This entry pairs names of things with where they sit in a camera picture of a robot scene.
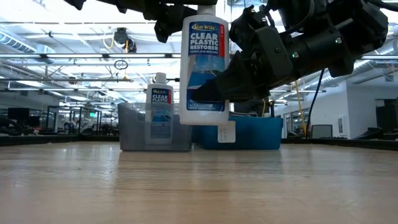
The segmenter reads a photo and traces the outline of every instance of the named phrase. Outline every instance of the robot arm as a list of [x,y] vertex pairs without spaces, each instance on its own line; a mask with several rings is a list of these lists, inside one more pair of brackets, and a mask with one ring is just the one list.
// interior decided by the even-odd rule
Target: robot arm
[[[85,0],[65,0],[81,9]],[[183,4],[215,5],[217,0],[99,0],[142,12],[156,20],[160,42],[182,29],[183,19],[196,10]],[[381,0],[268,0],[258,12],[250,6],[232,22],[230,39],[242,49],[229,67],[200,87],[194,100],[247,101],[269,95],[269,90],[328,68],[331,76],[352,73],[355,58],[380,48],[388,20],[379,10],[398,7]],[[278,33],[269,13],[278,10],[286,31]]]

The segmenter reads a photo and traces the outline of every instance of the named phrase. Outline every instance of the ceiling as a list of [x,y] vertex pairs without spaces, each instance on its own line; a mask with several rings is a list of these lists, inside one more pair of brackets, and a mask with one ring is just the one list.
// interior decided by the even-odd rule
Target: ceiling
[[[227,21],[233,21],[240,16],[244,5],[255,4],[259,6],[264,1],[247,0],[233,1],[219,0],[216,6],[216,15]],[[93,53],[123,53],[123,50],[116,47],[107,48],[111,44],[113,32],[118,27],[127,28],[137,45],[137,53],[168,53],[179,54],[181,51],[181,32],[169,37],[166,44],[157,41],[154,35],[154,21],[144,20],[141,13],[127,11],[120,13],[116,7],[99,1],[87,0],[81,11],[68,5],[63,0],[2,0],[0,8],[0,31],[6,32],[21,42],[30,45],[45,45],[55,53],[63,54],[93,54]],[[396,13],[385,11],[389,16],[389,22],[398,21]],[[283,31],[283,25],[277,12],[272,12],[276,26]],[[231,53],[238,50],[232,43]],[[0,44],[2,53],[20,53],[8,46]],[[6,72],[0,74],[4,78],[83,78],[95,79],[97,82],[78,82],[70,84],[67,82],[46,82],[45,86],[51,88],[134,88],[137,91],[114,92],[106,95],[105,98],[124,101],[145,101],[146,94],[143,90],[156,72],[165,72],[167,78],[178,78],[180,72],[179,58],[130,58],[126,59],[128,68],[117,70],[114,63],[117,59],[53,59],[53,64],[46,67],[42,62],[32,59],[8,60],[25,70],[14,69],[10,71],[9,65],[3,65]],[[313,89],[319,73],[309,75],[298,81],[300,89]],[[120,79],[128,79],[130,82],[119,82]],[[12,83],[14,88],[20,86],[29,87],[23,83]],[[179,89],[177,82],[171,81],[175,89]],[[293,90],[293,85],[281,86],[280,90]],[[65,97],[70,92],[53,91],[54,95]],[[104,97],[93,91],[92,93],[73,92],[74,95],[89,98],[89,100],[103,101]],[[281,93],[273,93],[273,98],[289,100],[292,95],[286,96]],[[178,102],[178,94],[175,94],[175,101]]]

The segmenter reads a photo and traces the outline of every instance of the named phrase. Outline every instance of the blue plastic bin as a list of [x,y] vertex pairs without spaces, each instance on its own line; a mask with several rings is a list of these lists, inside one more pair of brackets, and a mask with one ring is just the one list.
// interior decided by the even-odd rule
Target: blue plastic bin
[[283,119],[230,116],[229,120],[236,123],[235,143],[219,143],[217,126],[194,126],[192,141],[204,149],[279,149]]

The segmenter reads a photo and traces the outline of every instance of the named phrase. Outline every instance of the white wall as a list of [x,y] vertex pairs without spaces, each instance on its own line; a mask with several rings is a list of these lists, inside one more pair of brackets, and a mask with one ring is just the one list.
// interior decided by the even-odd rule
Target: white wall
[[351,137],[355,138],[377,127],[376,100],[398,98],[398,86],[347,86],[349,126]]
[[40,95],[35,91],[29,91],[28,96],[22,96],[19,92],[0,93],[0,108],[23,107],[47,111],[48,106],[59,106],[59,102],[55,96]]
[[[348,99],[346,91],[346,82],[339,83],[338,87],[322,88],[326,90],[326,93],[319,93],[317,100],[314,104],[311,124],[332,124],[333,125],[333,137],[347,137],[350,138],[349,133],[349,122],[345,122],[344,129],[345,134],[339,134],[338,132],[338,119],[339,117],[345,117],[348,120]],[[309,108],[314,94],[311,93],[305,97],[305,101],[302,102],[302,108]],[[298,102],[288,102],[288,106],[278,106],[275,108],[275,115],[282,115],[291,113],[299,110]]]

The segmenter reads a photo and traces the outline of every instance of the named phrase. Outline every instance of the black cable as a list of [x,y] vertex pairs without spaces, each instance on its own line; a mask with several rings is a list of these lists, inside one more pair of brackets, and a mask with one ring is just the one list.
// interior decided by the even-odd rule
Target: black cable
[[382,2],[381,0],[367,0],[367,2],[370,2],[370,3],[374,4],[375,6],[383,8],[383,9],[398,12],[398,6],[388,4],[386,2]]
[[307,127],[305,127],[305,129],[306,129],[305,138],[306,139],[308,139],[308,130],[309,130],[309,126],[310,126],[310,123],[311,123],[312,108],[313,108],[313,105],[315,104],[315,100],[317,99],[319,88],[321,87],[321,82],[322,82],[322,77],[323,77],[324,72],[325,72],[325,69],[322,69],[321,75],[319,76],[317,90],[315,91],[315,95],[313,96],[311,107],[310,107],[310,112],[308,113]]
[[314,4],[313,0],[309,0],[309,1],[310,1],[310,9],[308,10],[308,14],[304,17],[304,19],[301,22],[299,22],[298,24],[296,24],[295,26],[293,26],[292,28],[288,29],[287,31],[281,32],[280,35],[289,35],[289,34],[292,34],[296,31],[298,31],[300,28],[302,28],[304,26],[306,21],[313,16],[313,13],[315,11],[315,4]]

